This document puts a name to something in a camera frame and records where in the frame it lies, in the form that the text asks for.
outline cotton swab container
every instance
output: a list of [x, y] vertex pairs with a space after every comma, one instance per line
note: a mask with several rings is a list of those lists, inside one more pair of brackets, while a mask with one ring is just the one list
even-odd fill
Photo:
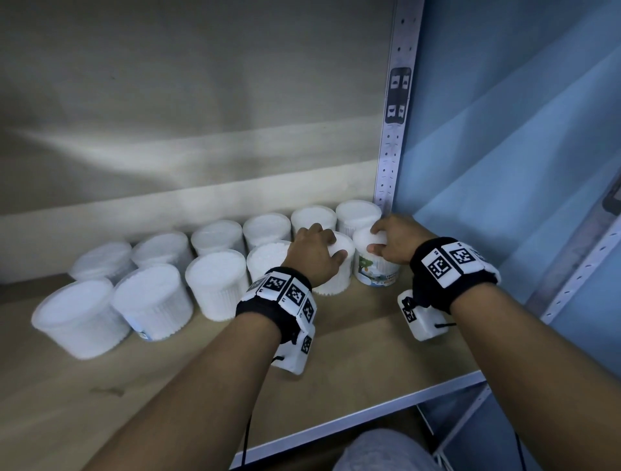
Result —
[[186, 281], [201, 312], [212, 321], [234, 318], [237, 303], [250, 286], [246, 259], [232, 249], [195, 259], [186, 271]]
[[193, 258], [188, 237], [177, 231], [152, 235], [136, 245], [132, 253], [132, 260], [140, 268], [169, 263], [180, 273], [186, 272]]
[[291, 221], [280, 213], [268, 213], [250, 218], [243, 225], [248, 250], [277, 240], [291, 240]]
[[179, 270], [167, 263], [127, 275], [116, 286], [111, 304], [148, 341], [173, 335], [188, 323], [194, 310]]
[[76, 281], [45, 298], [32, 326], [80, 360], [95, 358], [118, 345], [131, 327], [110, 305], [112, 282]]
[[347, 258], [338, 269], [338, 273], [326, 281], [323, 285], [313, 288], [313, 292], [318, 295], [331, 296], [345, 291], [351, 281], [351, 264], [353, 262], [356, 249], [353, 241], [341, 232], [335, 232], [337, 241], [328, 246], [328, 253], [333, 256], [339, 250], [347, 250]]
[[117, 241], [100, 245], [80, 256], [69, 270], [69, 275], [77, 281], [107, 278], [116, 285], [135, 269], [131, 244]]
[[337, 230], [348, 237], [363, 227], [372, 226], [382, 217], [382, 210], [376, 204], [363, 199], [351, 199], [337, 206]]
[[318, 222], [323, 229], [337, 228], [337, 213], [326, 206], [307, 206], [306, 208], [296, 209], [291, 215], [291, 224], [293, 225], [293, 234], [305, 227], [310, 228]]
[[235, 221], [223, 219], [212, 222], [193, 233], [190, 240], [199, 255], [233, 249], [246, 256], [242, 227]]
[[356, 246], [353, 272], [356, 278], [369, 286], [390, 286], [399, 276], [399, 266], [387, 262], [383, 257], [366, 251], [369, 244], [385, 244], [386, 232], [371, 233], [371, 226], [354, 232], [353, 243]]
[[254, 283], [261, 278], [269, 269], [280, 267], [287, 257], [287, 250], [289, 250], [290, 245], [291, 243], [286, 240], [277, 240], [252, 249], [247, 260], [252, 282]]

